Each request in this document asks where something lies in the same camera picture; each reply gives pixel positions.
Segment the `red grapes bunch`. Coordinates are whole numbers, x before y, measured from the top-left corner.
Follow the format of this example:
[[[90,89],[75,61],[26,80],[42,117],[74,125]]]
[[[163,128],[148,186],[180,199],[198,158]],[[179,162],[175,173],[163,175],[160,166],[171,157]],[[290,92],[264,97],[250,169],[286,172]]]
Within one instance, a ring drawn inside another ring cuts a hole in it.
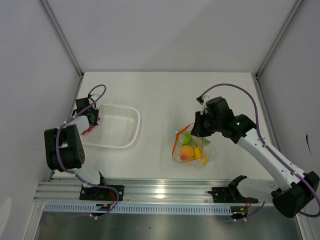
[[[99,125],[99,121],[100,121],[100,117],[97,118],[97,123],[95,125],[90,126],[87,130],[83,131],[80,135],[84,136],[88,133],[90,133],[95,127],[97,127]]]

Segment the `green apple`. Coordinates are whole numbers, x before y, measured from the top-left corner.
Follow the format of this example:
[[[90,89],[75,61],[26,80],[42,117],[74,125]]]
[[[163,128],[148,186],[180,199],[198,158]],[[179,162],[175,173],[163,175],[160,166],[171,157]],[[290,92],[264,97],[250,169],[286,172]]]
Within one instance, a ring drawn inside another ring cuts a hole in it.
[[[193,141],[192,136],[189,133],[186,133],[182,136],[182,144],[183,145],[190,145]]]

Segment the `clear zip top bag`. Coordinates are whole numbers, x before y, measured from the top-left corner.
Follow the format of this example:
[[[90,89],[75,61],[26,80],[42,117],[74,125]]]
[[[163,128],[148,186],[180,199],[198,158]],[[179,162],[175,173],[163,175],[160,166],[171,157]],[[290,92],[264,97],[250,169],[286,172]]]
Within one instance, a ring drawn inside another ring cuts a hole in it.
[[[191,135],[194,123],[175,132],[172,158],[181,164],[199,162],[202,166],[218,158],[218,151],[208,137]]]

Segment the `yellow pear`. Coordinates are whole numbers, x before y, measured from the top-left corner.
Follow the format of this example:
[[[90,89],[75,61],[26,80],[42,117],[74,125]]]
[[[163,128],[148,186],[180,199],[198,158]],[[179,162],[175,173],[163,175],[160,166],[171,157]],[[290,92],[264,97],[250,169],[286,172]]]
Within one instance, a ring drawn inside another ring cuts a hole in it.
[[[200,148],[199,146],[196,146],[194,148],[194,157],[193,157],[193,159],[195,161],[201,161],[203,166],[208,163],[208,157],[205,155],[203,149]]]

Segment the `orange fruit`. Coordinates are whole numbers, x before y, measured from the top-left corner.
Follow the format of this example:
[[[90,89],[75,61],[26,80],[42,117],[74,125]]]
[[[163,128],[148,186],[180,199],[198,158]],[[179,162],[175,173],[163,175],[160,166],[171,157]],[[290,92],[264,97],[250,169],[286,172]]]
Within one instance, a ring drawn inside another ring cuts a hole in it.
[[[195,149],[191,145],[183,145],[179,150],[179,158],[182,162],[193,161],[195,157]]]

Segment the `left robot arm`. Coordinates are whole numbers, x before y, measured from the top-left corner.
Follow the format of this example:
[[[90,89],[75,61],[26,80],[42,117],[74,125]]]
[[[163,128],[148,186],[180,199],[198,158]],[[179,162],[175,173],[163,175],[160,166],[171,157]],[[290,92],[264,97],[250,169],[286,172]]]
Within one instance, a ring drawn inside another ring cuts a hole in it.
[[[83,166],[86,157],[81,141],[81,135],[98,125],[99,109],[90,96],[77,99],[75,103],[76,109],[63,127],[44,131],[46,162],[51,170],[74,175],[85,188],[91,188],[97,200],[103,200],[109,188],[99,171]]]

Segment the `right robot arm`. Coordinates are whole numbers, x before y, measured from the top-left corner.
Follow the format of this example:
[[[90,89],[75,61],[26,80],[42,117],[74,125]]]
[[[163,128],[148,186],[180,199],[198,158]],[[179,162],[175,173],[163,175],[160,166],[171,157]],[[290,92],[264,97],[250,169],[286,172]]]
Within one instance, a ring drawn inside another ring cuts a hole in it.
[[[258,125],[248,116],[234,115],[221,96],[208,101],[198,97],[197,101],[201,110],[195,113],[190,134],[202,138],[221,133],[253,156],[275,180],[275,184],[271,184],[240,175],[228,185],[228,196],[232,201],[252,197],[272,203],[282,215],[293,218],[312,199],[319,199],[316,197],[319,176],[313,171],[306,173],[267,143]]]

